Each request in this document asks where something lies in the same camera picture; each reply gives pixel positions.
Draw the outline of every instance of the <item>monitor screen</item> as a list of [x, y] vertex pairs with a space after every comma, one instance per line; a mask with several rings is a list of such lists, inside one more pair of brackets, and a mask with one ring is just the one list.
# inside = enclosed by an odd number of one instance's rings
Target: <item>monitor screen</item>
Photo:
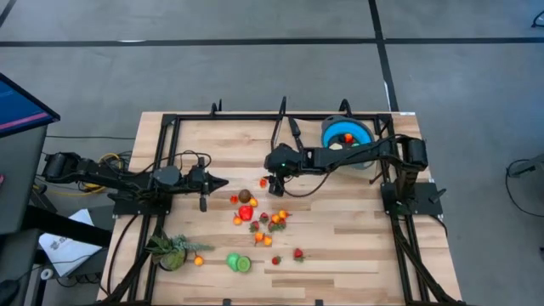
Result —
[[0, 78], [0, 137], [58, 121], [58, 118], [7, 77]]

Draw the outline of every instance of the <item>wooden table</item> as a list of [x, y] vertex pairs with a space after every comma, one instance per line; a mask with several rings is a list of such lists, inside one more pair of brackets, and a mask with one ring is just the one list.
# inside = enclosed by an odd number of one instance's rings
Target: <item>wooden table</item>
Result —
[[[153, 162], [162, 115], [161, 112], [142, 114], [131, 171]], [[421, 137], [413, 114], [394, 113], [393, 118], [396, 133]], [[319, 145], [318, 122], [299, 122], [299, 126], [304, 145]], [[166, 233], [184, 234], [191, 241], [205, 242], [216, 249], [201, 253], [205, 259], [201, 267], [188, 261], [175, 272], [158, 269], [152, 303], [221, 304], [224, 298], [231, 298], [233, 304], [314, 304], [315, 299], [323, 299], [325, 304], [404, 304], [393, 235], [389, 217], [383, 212], [379, 181], [368, 184], [376, 169], [342, 167], [318, 192], [305, 198], [270, 195], [260, 188], [258, 181], [267, 175], [263, 162], [270, 150], [273, 127], [274, 123], [269, 121], [182, 122], [177, 152], [194, 150], [210, 154], [213, 162], [209, 172], [230, 182], [210, 196], [207, 212], [199, 211], [198, 195], [174, 197], [164, 226]], [[288, 125], [282, 127], [278, 143], [294, 145]], [[194, 162], [194, 157], [184, 156], [182, 172], [187, 172]], [[419, 175], [422, 181], [429, 178], [428, 170]], [[286, 188], [303, 193], [312, 190], [320, 180], [321, 177], [303, 176], [286, 184]], [[258, 198], [254, 216], [281, 208], [292, 213], [286, 230], [273, 234], [272, 247], [253, 246], [249, 224], [232, 224], [238, 206], [230, 204], [230, 196], [241, 189], [249, 189]], [[113, 246], [130, 218], [124, 216], [116, 221], [106, 268]], [[121, 243], [113, 269], [113, 286], [134, 261], [141, 219], [134, 221]], [[460, 299], [444, 229], [430, 217], [414, 219], [423, 262], [446, 292]], [[150, 233], [154, 226], [153, 218]], [[296, 247], [307, 256], [304, 263], [292, 260]], [[232, 272], [225, 264], [230, 252], [250, 257], [252, 271]], [[280, 265], [271, 263], [274, 256], [283, 257]], [[139, 278], [138, 299], [144, 296], [148, 266], [149, 260]], [[419, 298], [410, 264], [409, 270], [414, 298]]]

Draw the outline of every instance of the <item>lime slice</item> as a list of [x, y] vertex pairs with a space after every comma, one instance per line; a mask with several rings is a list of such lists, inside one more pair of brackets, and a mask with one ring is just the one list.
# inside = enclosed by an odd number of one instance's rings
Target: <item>lime slice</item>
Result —
[[238, 267], [236, 266], [238, 258], [240, 258], [240, 255], [237, 253], [231, 253], [229, 256], [227, 256], [227, 265], [235, 272], [238, 272]]
[[249, 259], [249, 257], [243, 256], [238, 258], [238, 261], [236, 262], [236, 267], [240, 272], [247, 272], [249, 269], [252, 268], [252, 260]]

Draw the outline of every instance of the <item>white paper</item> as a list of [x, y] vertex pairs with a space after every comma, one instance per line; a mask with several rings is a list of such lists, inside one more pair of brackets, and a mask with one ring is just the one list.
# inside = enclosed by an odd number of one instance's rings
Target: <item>white paper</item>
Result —
[[[74, 213], [70, 216], [70, 219], [94, 226], [93, 221], [91, 220], [91, 215], [88, 213], [87, 209], [82, 209]], [[95, 254], [99, 249], [101, 249], [100, 246], [94, 246], [88, 243], [74, 241], [70, 238], [51, 234], [43, 234], [40, 236], [40, 246], [42, 246], [45, 253], [48, 254], [49, 260], [51, 263], [54, 263], [53, 266], [60, 276], [68, 275], [71, 271], [89, 259], [90, 255]], [[78, 260], [74, 261], [73, 263], [56, 263], [72, 261], [75, 259]]]

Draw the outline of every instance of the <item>small potted succulent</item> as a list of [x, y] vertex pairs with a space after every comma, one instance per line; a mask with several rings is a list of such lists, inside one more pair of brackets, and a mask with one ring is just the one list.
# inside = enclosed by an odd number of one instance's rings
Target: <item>small potted succulent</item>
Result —
[[197, 251], [213, 250], [213, 246], [189, 242], [184, 235], [168, 238], [164, 232], [161, 237], [153, 235], [150, 241], [152, 243], [145, 249], [151, 253], [151, 261], [166, 271], [174, 271], [184, 265], [188, 252], [196, 254]]

